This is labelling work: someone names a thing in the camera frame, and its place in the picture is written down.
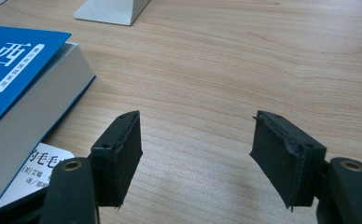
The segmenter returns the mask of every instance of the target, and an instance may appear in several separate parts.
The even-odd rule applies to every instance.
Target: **blue book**
[[[0,196],[95,78],[69,36],[0,27]]]
[[[0,118],[18,101],[70,34],[0,26]]]

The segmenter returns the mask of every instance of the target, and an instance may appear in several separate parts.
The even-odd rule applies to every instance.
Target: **book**
[[[38,144],[4,191],[0,207],[47,187],[53,168],[61,161],[71,158],[74,155],[70,151],[44,143]]]
[[[95,78],[69,36],[0,27],[0,195]]]

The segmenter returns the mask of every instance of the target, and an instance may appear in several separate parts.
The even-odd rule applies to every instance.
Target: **blue cover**
[[[0,26],[0,119],[68,37],[63,32]]]

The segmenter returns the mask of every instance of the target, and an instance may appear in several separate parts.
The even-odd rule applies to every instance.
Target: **white monitor stand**
[[[74,18],[132,25],[150,0],[87,0]]]

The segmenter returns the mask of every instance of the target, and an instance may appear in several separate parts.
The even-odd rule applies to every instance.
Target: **wooden table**
[[[0,25],[72,33],[97,74],[49,144],[87,156],[140,110],[144,156],[102,223],[316,223],[249,157],[252,117],[362,161],[362,1],[152,0],[131,27],[75,20],[83,2],[8,0]]]

